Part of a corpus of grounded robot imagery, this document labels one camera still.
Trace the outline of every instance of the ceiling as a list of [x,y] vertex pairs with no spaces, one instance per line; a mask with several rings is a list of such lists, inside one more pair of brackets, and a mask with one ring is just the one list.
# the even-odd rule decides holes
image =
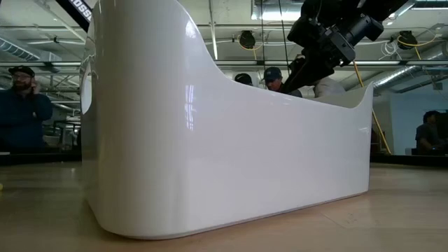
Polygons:
[[[55,0],[45,1],[50,10],[60,17],[68,25],[75,27],[76,32],[85,37],[85,32],[77,28],[77,24],[68,16],[68,14],[60,8]],[[96,0],[85,0],[90,6],[94,6]],[[185,9],[192,16],[193,20],[199,25],[199,30],[206,42],[211,41],[211,31],[208,27],[210,22],[209,0],[179,0]],[[261,21],[251,19],[251,0],[213,0],[213,18],[217,25],[261,25]],[[61,21],[54,19],[53,16],[39,7],[35,0],[3,0],[0,5],[0,36],[6,36],[19,41],[22,45],[26,45],[30,50],[46,50],[55,53],[62,58],[62,61],[79,61],[83,55],[82,41],[72,32],[62,26]],[[448,10],[409,10],[396,20],[387,20],[385,23],[393,21],[393,24],[385,24],[385,32],[379,40],[389,40],[400,30],[411,30],[417,36],[419,42],[430,41],[434,35],[431,32],[437,32],[439,37],[436,39],[439,43],[443,38],[448,36]],[[278,25],[279,22],[265,23],[264,25]],[[51,29],[14,29],[23,27],[51,27]],[[261,42],[262,34],[260,29],[251,29],[257,41]],[[217,28],[216,38],[220,42],[218,44],[219,60],[254,60],[253,52],[243,50],[238,43],[222,42],[229,41],[232,37],[237,37],[241,33],[240,29],[221,29]],[[284,41],[284,35],[281,30],[265,31],[265,38],[268,43],[280,43]],[[66,43],[52,43],[51,41],[57,37]],[[378,60],[383,57],[381,44],[358,45],[356,53],[358,60]],[[213,46],[208,45],[207,48],[211,55],[213,54]],[[300,54],[301,47],[298,45],[287,45],[288,59],[294,58]],[[413,50],[398,50],[400,56],[404,59],[415,57]],[[257,50],[258,59],[263,58],[263,51]],[[395,59],[396,56],[385,57],[384,59]],[[266,60],[285,60],[286,54],[284,45],[265,46]],[[18,61],[18,59],[0,52],[0,61]],[[378,74],[378,71],[362,71],[364,78],[369,78]],[[356,77],[352,71],[337,71],[333,76],[336,81],[341,82],[344,86],[349,87],[356,83]],[[42,77],[45,85],[48,85],[48,78]]]

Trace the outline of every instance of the dark jacket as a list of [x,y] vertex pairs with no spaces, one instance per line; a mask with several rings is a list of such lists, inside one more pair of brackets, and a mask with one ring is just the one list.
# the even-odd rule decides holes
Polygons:
[[43,94],[24,98],[13,90],[0,91],[0,148],[3,151],[43,148],[42,122],[52,114],[51,101]]

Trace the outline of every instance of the man with beard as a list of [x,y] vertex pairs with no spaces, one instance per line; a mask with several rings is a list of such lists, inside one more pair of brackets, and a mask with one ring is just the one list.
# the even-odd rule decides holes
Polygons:
[[17,66],[9,72],[13,87],[0,91],[0,151],[42,151],[42,122],[53,114],[50,99],[39,94],[34,71],[29,67]]

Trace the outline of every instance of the blue cap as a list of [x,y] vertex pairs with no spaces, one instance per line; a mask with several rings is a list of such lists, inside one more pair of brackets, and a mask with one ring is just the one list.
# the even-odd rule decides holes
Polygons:
[[270,67],[265,70],[265,82],[269,83],[281,78],[281,71],[278,67]]

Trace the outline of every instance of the white curved container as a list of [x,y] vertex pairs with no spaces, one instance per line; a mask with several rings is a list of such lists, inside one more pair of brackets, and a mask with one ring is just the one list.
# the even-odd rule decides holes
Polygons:
[[312,101],[228,80],[176,0],[100,0],[86,49],[84,182],[110,232],[181,237],[368,189],[371,87]]

